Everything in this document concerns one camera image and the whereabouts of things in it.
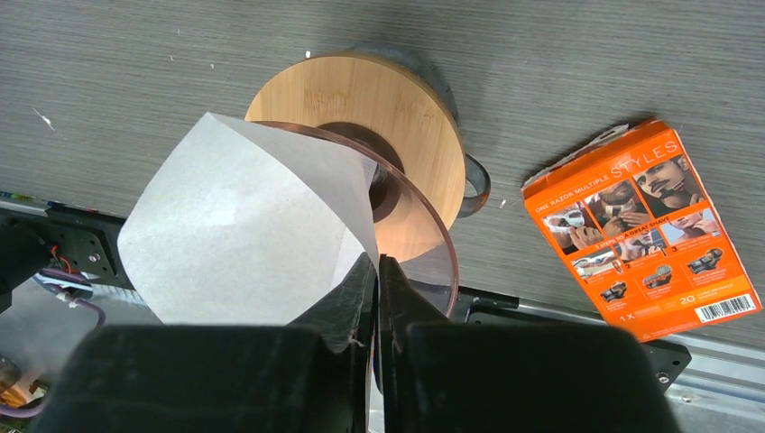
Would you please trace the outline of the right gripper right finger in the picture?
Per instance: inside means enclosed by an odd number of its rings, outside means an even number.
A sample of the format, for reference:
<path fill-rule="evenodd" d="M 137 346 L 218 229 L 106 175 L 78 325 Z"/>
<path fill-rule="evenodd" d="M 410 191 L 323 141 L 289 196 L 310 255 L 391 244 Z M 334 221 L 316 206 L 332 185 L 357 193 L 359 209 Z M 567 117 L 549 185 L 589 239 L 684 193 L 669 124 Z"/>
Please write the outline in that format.
<path fill-rule="evenodd" d="M 639 343 L 614 327 L 471 325 L 379 263 L 376 365 L 389 432 L 677 432 Z"/>

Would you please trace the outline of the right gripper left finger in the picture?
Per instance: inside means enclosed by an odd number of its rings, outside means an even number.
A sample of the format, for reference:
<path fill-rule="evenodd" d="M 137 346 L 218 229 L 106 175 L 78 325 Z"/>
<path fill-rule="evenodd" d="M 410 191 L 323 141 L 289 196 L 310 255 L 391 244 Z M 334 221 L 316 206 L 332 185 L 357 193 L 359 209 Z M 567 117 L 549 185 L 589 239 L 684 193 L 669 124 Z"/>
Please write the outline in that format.
<path fill-rule="evenodd" d="M 105 326 L 47 394 L 35 432 L 364 432 L 369 302 L 361 254 L 285 326 Z"/>

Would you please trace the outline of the pink transparent plastic dripper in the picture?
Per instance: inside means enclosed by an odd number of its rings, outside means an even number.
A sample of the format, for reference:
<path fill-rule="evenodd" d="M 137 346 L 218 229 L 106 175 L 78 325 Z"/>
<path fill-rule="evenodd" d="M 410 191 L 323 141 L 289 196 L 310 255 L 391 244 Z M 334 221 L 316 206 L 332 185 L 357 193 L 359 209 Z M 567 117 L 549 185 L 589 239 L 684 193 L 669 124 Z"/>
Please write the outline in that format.
<path fill-rule="evenodd" d="M 372 171 L 367 191 L 378 251 L 396 259 L 412 288 L 450 317 L 459 283 L 453 242 L 438 212 L 405 176 L 393 148 L 379 134 L 349 123 L 319 128 L 277 121 L 259 124 L 343 146 L 363 157 Z"/>

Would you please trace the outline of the white paper coffee filter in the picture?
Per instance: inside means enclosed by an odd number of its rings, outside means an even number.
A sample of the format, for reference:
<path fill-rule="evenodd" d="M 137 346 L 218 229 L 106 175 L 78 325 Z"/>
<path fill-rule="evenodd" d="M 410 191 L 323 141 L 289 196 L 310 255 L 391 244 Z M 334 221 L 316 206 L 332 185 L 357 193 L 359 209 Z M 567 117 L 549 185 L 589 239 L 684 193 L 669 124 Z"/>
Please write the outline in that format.
<path fill-rule="evenodd" d="M 344 145 L 207 113 L 127 218 L 126 274 L 166 324 L 286 324 L 377 260 L 374 170 Z"/>

